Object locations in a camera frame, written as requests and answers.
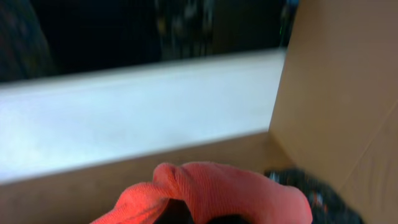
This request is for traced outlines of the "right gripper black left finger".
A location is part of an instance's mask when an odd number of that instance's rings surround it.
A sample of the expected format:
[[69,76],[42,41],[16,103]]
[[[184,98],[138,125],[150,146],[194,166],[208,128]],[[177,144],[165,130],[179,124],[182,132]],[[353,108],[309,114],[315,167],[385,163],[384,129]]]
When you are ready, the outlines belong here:
[[194,224],[194,221],[184,201],[170,199],[154,224]]

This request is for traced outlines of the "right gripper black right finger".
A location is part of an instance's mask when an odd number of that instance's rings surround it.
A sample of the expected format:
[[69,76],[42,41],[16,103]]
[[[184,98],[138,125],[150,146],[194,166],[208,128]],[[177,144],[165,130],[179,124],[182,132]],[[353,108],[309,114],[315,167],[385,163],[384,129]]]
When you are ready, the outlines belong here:
[[270,170],[264,175],[279,184],[301,190],[310,204],[313,224],[364,223],[329,185],[300,169]]

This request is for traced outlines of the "red printed t-shirt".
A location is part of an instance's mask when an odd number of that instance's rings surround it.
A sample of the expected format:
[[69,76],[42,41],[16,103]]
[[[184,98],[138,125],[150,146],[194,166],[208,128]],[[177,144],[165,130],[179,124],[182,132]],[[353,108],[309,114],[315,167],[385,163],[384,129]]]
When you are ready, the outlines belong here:
[[151,182],[127,188],[96,223],[154,223],[171,200],[182,201],[195,223],[239,215],[249,223],[311,223],[310,204],[297,188],[264,175],[212,162],[163,163]]

